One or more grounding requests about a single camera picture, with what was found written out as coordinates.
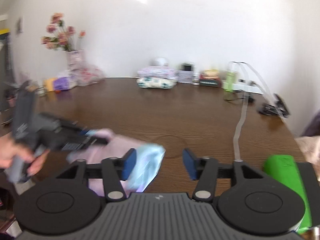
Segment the person's left hand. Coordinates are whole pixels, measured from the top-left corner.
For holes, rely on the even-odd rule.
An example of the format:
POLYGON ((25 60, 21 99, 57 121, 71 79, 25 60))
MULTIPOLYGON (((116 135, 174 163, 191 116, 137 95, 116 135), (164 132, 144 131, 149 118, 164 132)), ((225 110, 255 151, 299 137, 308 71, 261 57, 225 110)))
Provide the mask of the person's left hand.
POLYGON ((39 157, 35 158, 29 148, 14 141, 11 133, 1 136, 0 146, 1 169, 9 168, 12 165, 13 158, 18 156, 23 161, 31 163, 28 168, 30 176, 37 174, 41 170, 50 152, 49 149, 46 149, 39 157))

